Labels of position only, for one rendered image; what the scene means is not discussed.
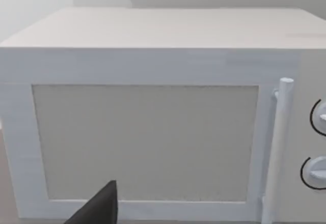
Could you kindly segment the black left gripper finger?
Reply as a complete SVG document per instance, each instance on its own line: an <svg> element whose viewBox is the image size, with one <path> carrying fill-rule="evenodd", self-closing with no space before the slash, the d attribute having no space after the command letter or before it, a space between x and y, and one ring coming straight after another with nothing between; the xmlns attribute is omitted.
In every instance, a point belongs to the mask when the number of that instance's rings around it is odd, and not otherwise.
<svg viewBox="0 0 326 224"><path fill-rule="evenodd" d="M117 181L111 180L63 224L117 224Z"/></svg>

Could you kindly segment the pale microwave door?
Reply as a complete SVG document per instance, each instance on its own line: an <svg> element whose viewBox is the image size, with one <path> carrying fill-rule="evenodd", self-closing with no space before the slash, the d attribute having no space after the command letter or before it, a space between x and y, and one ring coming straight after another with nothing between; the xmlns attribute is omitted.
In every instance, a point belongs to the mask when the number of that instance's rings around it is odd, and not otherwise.
<svg viewBox="0 0 326 224"><path fill-rule="evenodd" d="M117 179L121 220L259 221L272 92L300 52L0 47L18 216L64 219Z"/></svg>

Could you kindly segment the pale microwave knob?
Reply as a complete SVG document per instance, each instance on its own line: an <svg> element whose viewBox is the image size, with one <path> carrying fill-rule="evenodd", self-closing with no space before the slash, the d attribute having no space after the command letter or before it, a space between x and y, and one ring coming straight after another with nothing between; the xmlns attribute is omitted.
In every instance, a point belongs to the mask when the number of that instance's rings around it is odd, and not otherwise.
<svg viewBox="0 0 326 224"><path fill-rule="evenodd" d="M309 115L312 129L319 135L326 137L326 99L319 99L312 106Z"/></svg>
<svg viewBox="0 0 326 224"><path fill-rule="evenodd" d="M326 156L308 157L301 165L300 179L309 189L326 191Z"/></svg>

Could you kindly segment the pale microwave oven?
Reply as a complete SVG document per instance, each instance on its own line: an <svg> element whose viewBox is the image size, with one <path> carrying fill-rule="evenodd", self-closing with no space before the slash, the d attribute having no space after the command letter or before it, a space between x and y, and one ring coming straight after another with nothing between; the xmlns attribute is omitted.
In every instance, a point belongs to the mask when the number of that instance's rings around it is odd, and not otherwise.
<svg viewBox="0 0 326 224"><path fill-rule="evenodd" d="M300 9L62 9L18 32L0 47L274 48L300 52L282 154L274 222L326 224L326 191L307 188L300 168L326 156L326 137L310 125L312 106L326 99L326 21ZM262 198L277 100L269 113Z"/></svg>

